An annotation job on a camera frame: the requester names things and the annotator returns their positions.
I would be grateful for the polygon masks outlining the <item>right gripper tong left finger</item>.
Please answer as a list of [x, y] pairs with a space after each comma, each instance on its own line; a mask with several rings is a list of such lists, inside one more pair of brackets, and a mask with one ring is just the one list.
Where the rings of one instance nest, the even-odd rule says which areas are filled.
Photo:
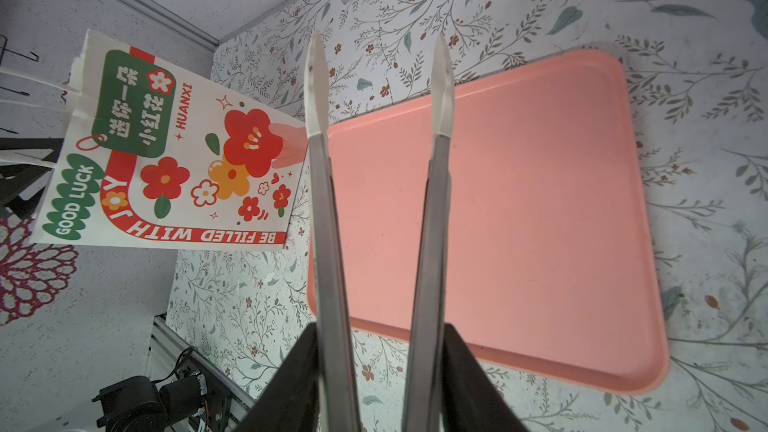
[[314, 32], [307, 51], [304, 107], [322, 428], [325, 431], [358, 431], [361, 420], [351, 325], [328, 153], [329, 79], [322, 36]]

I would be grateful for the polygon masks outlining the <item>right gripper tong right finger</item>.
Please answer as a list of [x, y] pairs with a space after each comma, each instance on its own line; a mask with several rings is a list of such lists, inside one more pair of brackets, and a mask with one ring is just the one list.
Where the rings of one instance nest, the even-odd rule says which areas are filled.
[[410, 330], [402, 429], [439, 429], [455, 82], [444, 35], [431, 72], [432, 152], [428, 166]]

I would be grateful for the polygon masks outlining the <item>white floral paper bag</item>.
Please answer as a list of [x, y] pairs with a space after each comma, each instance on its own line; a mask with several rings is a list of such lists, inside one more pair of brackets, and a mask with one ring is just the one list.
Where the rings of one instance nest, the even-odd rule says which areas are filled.
[[93, 30], [72, 86], [31, 242], [285, 244], [307, 148], [300, 120]]

